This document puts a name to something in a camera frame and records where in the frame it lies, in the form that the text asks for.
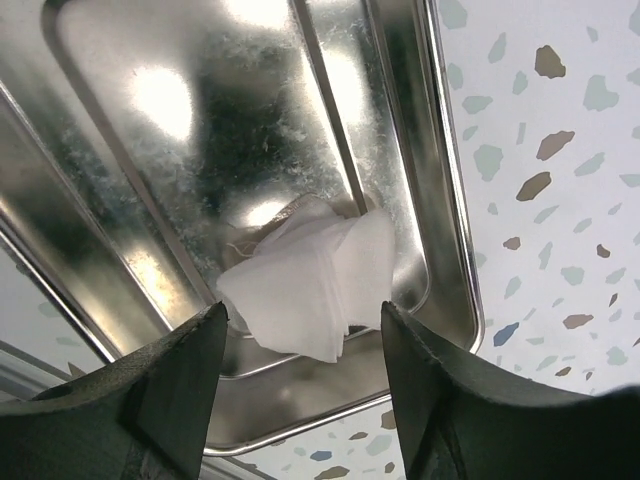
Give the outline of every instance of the green speck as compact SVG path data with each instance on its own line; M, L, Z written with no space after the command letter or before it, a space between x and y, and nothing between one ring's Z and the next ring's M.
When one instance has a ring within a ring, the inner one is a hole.
M640 173L627 173L626 175L620 175L620 179L627 187L640 187Z
M65 347L80 347L82 344L80 342L76 342L73 338L69 337L57 337L56 342L59 345L64 345Z
M540 362L540 365L538 365L538 368L536 368L536 371L539 372L540 370L547 368L552 363L555 363L556 360L558 360L557 355L549 355L548 357L546 357L544 360Z
M462 139L464 141L469 140L475 133L478 131L478 126L474 125L472 127L466 128L464 132L462 132Z
M493 177L495 177L498 170L500 170L500 163L503 158L502 149L492 145L480 145L480 147L473 152L476 168L485 182L493 180Z
M636 68L633 72L627 75L627 80L631 83L640 86L640 68Z
M464 77L462 76L462 70L455 63L450 63L447 66L447 77L449 78L449 85L451 85L451 88L454 90L462 88Z
M371 440L371 443L365 447L365 450L372 457L381 454L389 449L393 437L391 435L378 435Z
M580 267L565 267L560 270L560 274L569 285L574 287L580 285L584 279L584 269Z
M607 359L607 363L609 365L624 365L625 363L627 363L627 360L628 360L624 352L620 350L618 347L610 348L609 351L607 352L607 356L609 357Z
M527 124L520 122L518 125L518 137L516 138L516 145L522 145L524 143L524 134L527 132Z
M617 322L618 320L620 320L622 318L622 309L619 308L618 310L616 310L613 315L611 315L609 317L609 321L610 322Z
M471 95L462 101L462 108L464 108L468 114L474 115L487 108L492 102L493 98L491 97Z
M60 317L60 312L56 307L51 305L49 302L44 302L38 305L38 311L47 318L55 318Z
M450 30L467 25L467 10L458 0L440 0L438 11L444 26Z
M604 152L596 153L589 160L585 161L582 165L573 171L576 177L582 177L584 175L591 175L597 172L604 163Z
M622 203L618 203L617 205L614 205L609 210L607 210L607 213L609 215L615 215L616 213L618 213L618 210L620 210L620 207L622 207Z
M553 243L547 242L547 244L540 250L538 259L540 259L540 270L544 270L549 265L549 259L551 258L551 250L553 249Z
M589 79L583 101L587 110L601 112L607 108L615 107L619 100L620 95L607 90L604 75L593 75Z
M640 35L640 2L638 2L636 9L629 17L629 30L636 35Z
M523 322L526 322L527 320L529 320L531 317L533 317L533 314L536 313L536 309L532 308L531 310L529 310L529 313L527 313L525 315L525 317L522 319Z
M475 257L476 257L476 266L478 268L482 268L482 265L484 265L485 262L487 261L487 256L480 252L476 252Z
M507 288L504 291L505 300L509 297L512 297L520 289L521 286L522 280L520 280L520 277L513 277L511 280L509 280Z
M598 41L598 31L595 28L587 27L587 35L589 35L591 43Z
M614 272L611 272L609 275L607 275L605 282L608 283L609 285L615 285L620 280L622 280L622 277L624 277L624 274L626 271L627 269L622 267Z
M573 228L573 233L582 233L591 226L593 221L590 218L580 220L578 224Z
M516 78L513 80L513 89L511 92L514 95L520 95L529 86L529 80L527 75L523 71L516 73Z
M487 55L489 63L496 63L502 60L504 58L506 49L507 34L505 32L502 32L500 35L498 35L498 38L493 43L491 50L489 50L489 55Z
M533 219L533 223L541 224L547 218L549 218L553 214L553 212L558 209L559 206L560 205L554 205L553 207L545 208L538 215L536 215L536 218Z

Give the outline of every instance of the brown speck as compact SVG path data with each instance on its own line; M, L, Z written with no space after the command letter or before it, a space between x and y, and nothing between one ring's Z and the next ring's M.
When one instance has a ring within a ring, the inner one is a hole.
M508 248L509 250L517 250L520 248L520 245L520 237L510 238L502 244L504 248Z
M540 142L536 158L542 161L549 160L556 153L562 150L567 143L573 140L575 135L576 132L565 132L564 130L547 135Z
M528 202L538 196L538 194L551 185L551 174L540 172L522 184L520 191L516 195L516 200Z
M593 320L593 315L569 315L562 323L568 330L573 330L589 323L591 320Z
M76 367L71 362L67 362L67 366L69 367L69 373L71 374L71 378L73 379L84 377L86 375L86 373L84 373L81 369Z
M396 428L396 417L393 416L393 410L383 413L380 418L382 420L381 427L385 430L393 430Z
M354 433L349 437L349 440L360 440L361 438L367 438L369 434L367 432Z
M541 77L558 78L567 74L567 68L562 64L555 50L549 45L536 50L535 69Z
M571 367L564 367L556 372L556 377L564 377L571 371Z
M596 247L596 252L598 253L598 256L602 258L609 258L611 256L611 252L604 248L602 244L599 244Z
M329 470L325 470L324 472L320 472L318 475L314 477L314 480L330 480L332 478L342 478L346 477L347 473L349 473L348 468L344 468L342 466L331 467Z

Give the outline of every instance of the speckled countertop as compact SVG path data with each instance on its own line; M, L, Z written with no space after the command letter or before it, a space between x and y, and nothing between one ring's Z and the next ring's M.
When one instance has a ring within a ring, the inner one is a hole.
M479 354L583 393L640 383L640 3L437 3L487 318ZM6 257L0 270L0 338L96 368ZM240 460L275 478L402 479L390 412Z

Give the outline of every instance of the stainless steel tray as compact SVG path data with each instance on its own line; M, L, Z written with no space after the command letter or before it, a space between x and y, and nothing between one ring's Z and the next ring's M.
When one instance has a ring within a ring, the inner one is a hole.
M5 0L2 17L2 236L105 359L215 302L220 273L309 194L388 210L394 301L478 347L430 2ZM388 399L377 333L328 365L233 325L207 455Z

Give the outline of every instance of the white tissue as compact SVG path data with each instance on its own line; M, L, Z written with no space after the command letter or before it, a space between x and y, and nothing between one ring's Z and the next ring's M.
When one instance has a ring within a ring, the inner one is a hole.
M381 304L391 299L394 243L384 210L344 219L314 198L252 258L224 272L217 288L262 347L333 363L350 325L380 328Z

